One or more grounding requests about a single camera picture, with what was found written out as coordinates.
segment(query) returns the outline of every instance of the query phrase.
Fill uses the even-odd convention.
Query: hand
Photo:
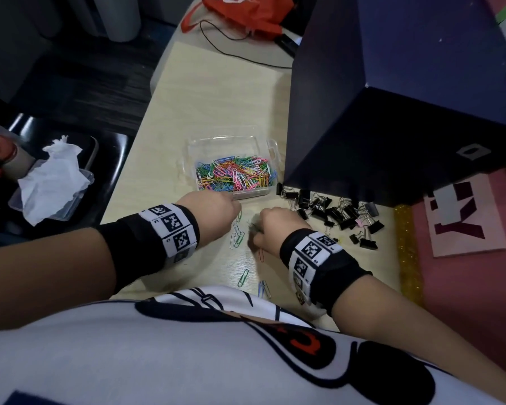
[[[298,229],[311,229],[311,226],[295,211],[282,207],[263,209],[261,222],[264,233],[253,237],[253,244],[279,258],[279,250],[285,239]]]
[[[201,190],[190,192],[176,204],[189,209],[198,224],[198,245],[206,246],[229,232],[232,221],[238,216],[242,205],[232,200],[228,192]]]

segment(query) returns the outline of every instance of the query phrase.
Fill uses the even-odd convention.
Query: forearm
[[[15,328],[114,292],[113,261],[92,228],[0,248],[0,329]]]
[[[433,315],[372,276],[344,291],[332,309],[345,334],[405,350],[506,402],[506,373]]]

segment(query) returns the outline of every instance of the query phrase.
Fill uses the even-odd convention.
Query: pink card
[[[489,184],[479,173],[454,184],[461,220],[443,225],[434,197],[425,197],[425,210],[434,257],[506,249],[506,234]]]

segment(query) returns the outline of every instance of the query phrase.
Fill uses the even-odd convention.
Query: gold glitter strip
[[[407,299],[423,307],[423,279],[420,272],[420,261],[418,260],[418,245],[411,206],[404,204],[397,206],[394,209],[394,217],[396,221],[401,293]]]

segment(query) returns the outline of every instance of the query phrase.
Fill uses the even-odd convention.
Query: clear plastic box
[[[32,169],[40,166],[42,163],[45,162],[46,162],[45,160],[41,159],[35,161],[34,166],[32,166]],[[88,186],[94,183],[94,174],[92,172],[84,169],[79,169],[79,171],[84,175],[85,178],[88,179],[89,181]],[[71,216],[73,216],[73,213],[77,209],[77,206],[79,205],[82,197],[84,196],[87,190],[88,188],[75,193],[73,199],[71,199],[68,203],[66,203],[60,211],[56,212],[53,216],[47,218],[59,221],[68,221],[69,219],[71,219]],[[11,207],[13,210],[19,212],[22,211],[22,198],[20,195],[20,188],[17,188],[17,190],[15,190],[15,193],[13,193],[13,196],[10,198],[9,202],[7,202],[7,205]]]
[[[279,178],[279,163],[281,158],[277,149],[277,142],[266,139],[257,127],[222,127],[213,129],[213,132],[236,133],[236,135],[212,136],[209,138],[191,138],[187,142],[184,154],[183,170],[193,179],[197,190],[198,187],[196,167],[199,163],[212,163],[216,159],[229,156],[260,156],[268,160],[270,169],[275,170]],[[273,186],[255,188],[251,190],[239,190],[231,192],[235,200],[247,199],[269,194],[276,190],[276,182]]]

